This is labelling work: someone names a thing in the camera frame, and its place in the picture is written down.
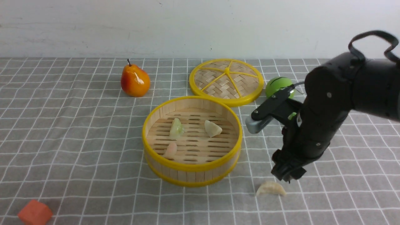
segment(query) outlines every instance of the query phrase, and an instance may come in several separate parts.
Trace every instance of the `bamboo steamer lid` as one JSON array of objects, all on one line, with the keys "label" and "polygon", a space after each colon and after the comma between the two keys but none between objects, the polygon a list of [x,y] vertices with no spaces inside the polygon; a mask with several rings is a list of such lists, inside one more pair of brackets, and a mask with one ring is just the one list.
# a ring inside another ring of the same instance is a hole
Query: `bamboo steamer lid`
[{"label": "bamboo steamer lid", "polygon": [[264,79],[252,65],[236,59],[215,59],[198,65],[190,74],[195,95],[229,107],[246,105],[262,92]]}]

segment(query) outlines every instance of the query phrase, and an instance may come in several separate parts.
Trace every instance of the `white wall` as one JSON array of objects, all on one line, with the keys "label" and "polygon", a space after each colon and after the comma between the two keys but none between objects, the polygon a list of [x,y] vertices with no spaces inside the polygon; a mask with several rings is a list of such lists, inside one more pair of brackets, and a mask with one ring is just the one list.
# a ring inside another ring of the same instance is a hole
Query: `white wall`
[{"label": "white wall", "polygon": [[368,30],[400,38],[400,1],[0,0],[0,26],[8,57],[328,58]]}]

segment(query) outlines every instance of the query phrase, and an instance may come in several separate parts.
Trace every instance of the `gray checkered tablecloth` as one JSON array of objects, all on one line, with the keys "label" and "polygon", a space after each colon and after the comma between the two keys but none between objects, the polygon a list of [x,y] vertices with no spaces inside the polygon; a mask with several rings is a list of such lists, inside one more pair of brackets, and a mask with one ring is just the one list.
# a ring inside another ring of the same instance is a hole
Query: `gray checkered tablecloth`
[{"label": "gray checkered tablecloth", "polygon": [[[246,60],[266,82],[304,80],[323,61]],[[16,215],[31,199],[57,225],[400,224],[400,124],[357,112],[303,178],[282,183],[286,197],[254,196],[274,180],[276,121],[258,135],[244,128],[240,160],[220,182],[160,180],[143,159],[143,122],[162,102],[192,95],[188,74],[202,60],[131,62],[152,80],[142,98],[121,91],[126,59],[0,58],[0,225],[22,224]],[[264,100],[234,108],[243,125]]]}]

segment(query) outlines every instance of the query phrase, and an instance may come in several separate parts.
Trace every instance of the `green ball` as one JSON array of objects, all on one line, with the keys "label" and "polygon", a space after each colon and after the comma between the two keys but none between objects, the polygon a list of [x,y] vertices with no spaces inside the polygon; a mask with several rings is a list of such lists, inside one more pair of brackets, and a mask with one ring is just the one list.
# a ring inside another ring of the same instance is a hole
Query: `green ball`
[{"label": "green ball", "polygon": [[[281,88],[285,88],[287,86],[292,85],[292,80],[286,77],[275,77],[268,81],[267,86],[265,87],[265,95],[267,98],[271,97],[275,92],[277,92]],[[289,96],[289,98],[293,98],[294,92],[292,92]]]}]

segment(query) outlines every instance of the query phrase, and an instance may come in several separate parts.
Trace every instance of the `black strap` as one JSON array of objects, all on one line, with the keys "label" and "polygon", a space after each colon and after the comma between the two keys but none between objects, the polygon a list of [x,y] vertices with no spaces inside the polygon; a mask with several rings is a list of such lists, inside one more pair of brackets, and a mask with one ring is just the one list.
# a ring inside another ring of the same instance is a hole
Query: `black strap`
[{"label": "black strap", "polygon": [[391,44],[391,46],[384,51],[384,55],[390,61],[400,64],[400,59],[391,52],[398,45],[399,41],[397,40],[397,38],[395,36],[393,36],[389,33],[386,33],[384,31],[381,31],[381,30],[372,30],[372,31],[368,31],[368,32],[365,32],[365,33],[362,33],[362,34],[359,34],[359,35],[353,37],[353,39],[350,41],[350,43],[348,45],[349,51],[353,55],[355,55],[360,61],[362,61],[362,62],[365,61],[365,56],[358,49],[353,47],[353,42],[356,40],[371,36],[371,35],[375,35],[375,36],[380,37],[380,38],[386,40],[387,42],[389,42]]}]

